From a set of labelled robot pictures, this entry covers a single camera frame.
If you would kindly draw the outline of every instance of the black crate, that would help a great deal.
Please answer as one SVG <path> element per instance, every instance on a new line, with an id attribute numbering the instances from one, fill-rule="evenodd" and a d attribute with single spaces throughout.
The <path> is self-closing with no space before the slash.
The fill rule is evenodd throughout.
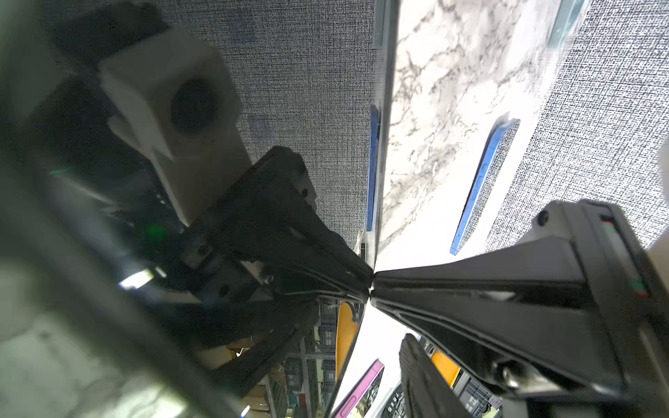
<path id="1" fill-rule="evenodd" d="M 337 382 L 337 366 L 333 360 L 323 360 L 323 383 L 334 386 Z"/>
<path id="2" fill-rule="evenodd" d="M 302 361 L 299 358 L 288 358 L 284 365 L 286 371 L 286 386 L 292 392 L 302 390 L 304 374 L 302 373 Z"/>
<path id="3" fill-rule="evenodd" d="M 492 405 L 497 409 L 501 408 L 499 398 L 488 392 L 488 390 L 475 379 L 470 379 L 467 382 L 467 385 L 460 394 L 460 402 L 462 402 L 465 409 L 474 418 L 483 416 L 488 410 L 489 405 Z"/>
<path id="4" fill-rule="evenodd" d="M 337 327 L 339 319 L 339 306 L 331 304 L 320 304 L 320 324 L 323 326 Z"/>
<path id="5" fill-rule="evenodd" d="M 325 405 L 328 405 L 329 399 L 335 391 L 335 384 L 334 383 L 323 382 L 322 391 L 323 391 L 323 398 L 324 398 L 323 402 L 325 403 Z"/>
<path id="6" fill-rule="evenodd" d="M 332 399 L 332 392 L 323 392 L 323 405 L 327 408 L 330 405 L 330 400 Z"/>
<path id="7" fill-rule="evenodd" d="M 320 349 L 323 352 L 334 353 L 337 347 L 337 326 L 323 325 L 318 327 Z"/>

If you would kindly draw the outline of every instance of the gray fabric surface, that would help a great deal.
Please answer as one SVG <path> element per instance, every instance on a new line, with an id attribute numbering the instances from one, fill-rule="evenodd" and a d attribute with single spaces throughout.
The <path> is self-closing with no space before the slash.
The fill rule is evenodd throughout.
<path id="1" fill-rule="evenodd" d="M 668 106 L 669 2 L 593 0 L 485 251 L 514 244 L 553 199 L 617 203 L 651 245 L 669 223 L 657 156 Z"/>
<path id="2" fill-rule="evenodd" d="M 113 2 L 47 0 L 52 25 Z M 318 214 L 352 247 L 367 202 L 374 1 L 158 0 L 165 21 L 222 54 L 255 162 L 271 146 L 304 157 Z"/>

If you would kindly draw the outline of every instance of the white marble countertop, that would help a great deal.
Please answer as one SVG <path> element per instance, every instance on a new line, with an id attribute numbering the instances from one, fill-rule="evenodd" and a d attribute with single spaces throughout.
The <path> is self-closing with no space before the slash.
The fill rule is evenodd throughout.
<path id="1" fill-rule="evenodd" d="M 401 3 L 377 271 L 480 253 L 564 56 L 546 50 L 559 5 Z M 474 234 L 453 256 L 486 140 L 504 116 L 520 126 Z"/>

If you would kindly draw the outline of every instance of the pink smartphone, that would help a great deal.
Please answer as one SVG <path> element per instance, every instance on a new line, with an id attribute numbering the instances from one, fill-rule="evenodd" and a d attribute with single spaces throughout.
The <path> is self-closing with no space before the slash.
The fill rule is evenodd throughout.
<path id="1" fill-rule="evenodd" d="M 371 386 L 376 376 L 383 370 L 383 363 L 377 358 L 377 360 L 372 363 L 372 365 L 367 369 L 367 372 L 363 374 L 358 383 L 351 389 L 346 399 L 334 410 L 332 415 L 335 418 L 346 418 L 349 416 L 349 413 L 355 408 L 355 405 L 358 404 L 360 398 L 363 397 L 367 389 Z"/>

